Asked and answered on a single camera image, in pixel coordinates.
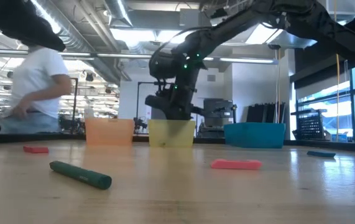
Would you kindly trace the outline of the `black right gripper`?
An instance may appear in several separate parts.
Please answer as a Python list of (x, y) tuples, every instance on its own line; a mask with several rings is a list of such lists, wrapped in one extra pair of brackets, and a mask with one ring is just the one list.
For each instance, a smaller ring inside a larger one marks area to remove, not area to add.
[(195, 88), (185, 85), (166, 82), (155, 82), (158, 90), (155, 95), (149, 95), (145, 98), (145, 104), (152, 108), (162, 111), (167, 120), (190, 120), (191, 114), (204, 115), (204, 109), (194, 106), (191, 101)]

